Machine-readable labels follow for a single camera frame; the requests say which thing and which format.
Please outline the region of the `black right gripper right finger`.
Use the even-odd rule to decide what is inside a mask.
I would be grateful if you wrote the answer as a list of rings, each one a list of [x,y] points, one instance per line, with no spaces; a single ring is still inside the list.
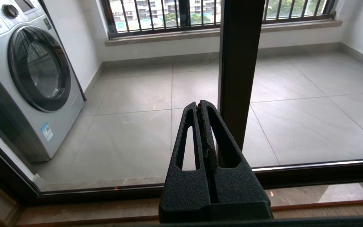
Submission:
[[[215,105],[200,101],[200,129],[211,200],[271,204]]]

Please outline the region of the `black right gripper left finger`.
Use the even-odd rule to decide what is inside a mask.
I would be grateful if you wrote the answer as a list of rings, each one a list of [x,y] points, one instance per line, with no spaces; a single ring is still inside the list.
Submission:
[[[195,170],[183,170],[187,131],[193,130]],[[210,205],[210,193],[203,143],[197,115],[197,105],[187,105],[181,116],[180,126],[173,147],[170,165],[159,203],[161,222],[200,222],[203,212]]]

